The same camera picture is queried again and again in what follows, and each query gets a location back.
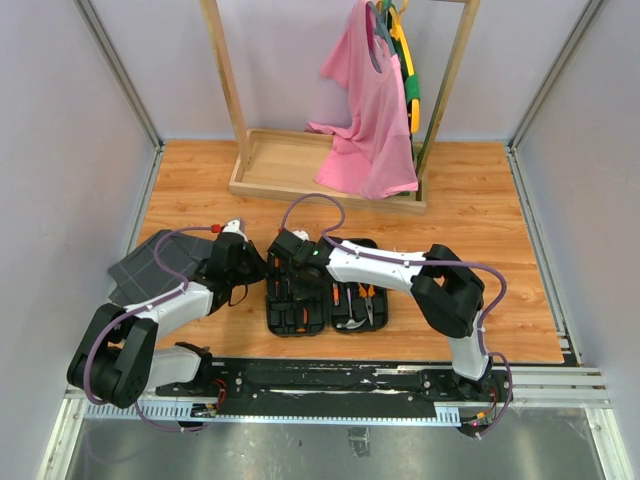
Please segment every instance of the white wall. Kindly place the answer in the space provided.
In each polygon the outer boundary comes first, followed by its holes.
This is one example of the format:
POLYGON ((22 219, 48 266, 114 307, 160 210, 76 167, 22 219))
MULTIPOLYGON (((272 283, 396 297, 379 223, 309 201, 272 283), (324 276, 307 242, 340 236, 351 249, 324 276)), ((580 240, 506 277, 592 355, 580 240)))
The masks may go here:
POLYGON ((640 3, 608 2, 520 148, 586 361, 640 474, 640 3))
POLYGON ((35 476, 152 149, 70 0, 0 2, 0 464, 35 476))
MULTIPOLYGON (((164 137, 232 135, 197 0, 94 3, 164 137)), ((248 125, 348 121, 344 93, 317 71, 353 3, 218 0, 248 125)), ((585 3, 483 0, 440 138, 510 138, 585 3)), ((405 15, 425 130, 461 11, 456 3, 413 0, 405 15)))

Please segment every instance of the black cloth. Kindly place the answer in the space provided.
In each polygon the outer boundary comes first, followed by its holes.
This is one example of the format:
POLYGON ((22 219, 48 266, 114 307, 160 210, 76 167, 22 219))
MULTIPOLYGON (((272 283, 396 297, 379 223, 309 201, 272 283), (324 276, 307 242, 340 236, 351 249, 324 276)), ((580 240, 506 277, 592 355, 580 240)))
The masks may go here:
MULTIPOLYGON (((176 288, 180 281, 162 271, 153 259, 156 243, 170 230, 160 230, 109 268, 116 288, 109 299, 120 306, 141 303, 176 288)), ((211 255, 212 240, 178 233, 160 250, 160 259, 171 269, 189 277, 198 264, 211 255)))

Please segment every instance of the pink t-shirt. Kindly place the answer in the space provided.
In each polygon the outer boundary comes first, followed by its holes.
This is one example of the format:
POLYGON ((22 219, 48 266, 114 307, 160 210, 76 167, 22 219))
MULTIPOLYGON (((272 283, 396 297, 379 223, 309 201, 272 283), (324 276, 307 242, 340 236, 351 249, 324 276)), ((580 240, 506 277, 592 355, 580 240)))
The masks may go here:
POLYGON ((320 70, 348 90, 351 126, 307 125, 308 131, 335 135, 314 180, 364 198, 418 189, 400 61, 390 55, 384 40, 373 35, 374 27, 367 0, 358 0, 346 31, 320 70), (369 45, 380 72, 372 63, 369 45))

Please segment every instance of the pliers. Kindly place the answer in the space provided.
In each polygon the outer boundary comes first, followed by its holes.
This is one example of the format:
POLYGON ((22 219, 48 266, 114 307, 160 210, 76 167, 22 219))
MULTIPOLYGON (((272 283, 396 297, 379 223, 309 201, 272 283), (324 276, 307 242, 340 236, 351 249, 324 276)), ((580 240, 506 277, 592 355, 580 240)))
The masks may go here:
POLYGON ((364 288, 364 285, 359 283, 358 287, 360 298, 364 298, 364 305, 367 308, 369 323, 373 326, 373 302, 371 301, 371 298, 376 294, 376 290, 373 285, 369 285, 368 288, 364 288))

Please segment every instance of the black tool case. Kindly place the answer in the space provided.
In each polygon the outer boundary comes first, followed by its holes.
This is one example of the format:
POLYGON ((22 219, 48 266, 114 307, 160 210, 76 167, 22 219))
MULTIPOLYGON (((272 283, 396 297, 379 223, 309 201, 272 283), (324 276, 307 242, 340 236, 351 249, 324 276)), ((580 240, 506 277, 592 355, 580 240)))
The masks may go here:
MULTIPOLYGON (((350 241, 363 247, 377 248, 377 244, 370 239, 350 241)), ((373 332, 389 322, 389 301, 384 288, 373 287, 373 296, 370 298, 373 307, 372 325, 367 314, 367 301, 361 296, 358 283, 336 282, 319 290, 312 298, 296 300, 291 294, 284 265, 273 255, 269 255, 267 266, 267 326, 274 335, 317 335, 324 330, 325 325, 331 325, 337 332, 345 334, 373 332), (351 291, 351 311, 347 289, 351 291)), ((363 293, 370 292, 369 285, 363 284, 363 288, 363 293)))

